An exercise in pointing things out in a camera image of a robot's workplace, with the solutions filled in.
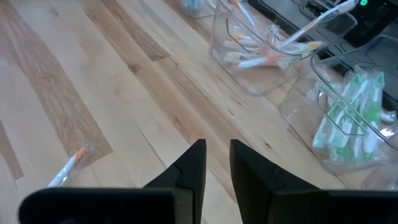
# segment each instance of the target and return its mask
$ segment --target black plastic part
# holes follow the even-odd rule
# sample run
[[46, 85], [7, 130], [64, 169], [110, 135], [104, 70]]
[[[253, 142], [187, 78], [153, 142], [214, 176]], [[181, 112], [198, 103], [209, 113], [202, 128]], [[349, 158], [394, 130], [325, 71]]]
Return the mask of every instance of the black plastic part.
[[[190, 223], [199, 224], [201, 222], [205, 184], [206, 140], [199, 139], [167, 170], [145, 187], [173, 187], [179, 195], [179, 202], [188, 201], [191, 192], [193, 195], [193, 220]], [[180, 208], [187, 209], [186, 203], [180, 204]], [[179, 214], [187, 216], [187, 212], [181, 211]]]
[[198, 140], [143, 189], [40, 190], [19, 209], [22, 224], [199, 224], [206, 181], [206, 141]]
[[244, 224], [398, 223], [398, 193], [320, 190], [231, 141], [232, 181]]
[[174, 193], [173, 189], [45, 189], [23, 201], [19, 221], [174, 224]]
[[387, 0], [368, 1], [365, 6], [357, 4], [349, 13], [356, 18], [358, 25], [344, 39], [358, 48], [377, 37], [397, 18], [398, 7]]

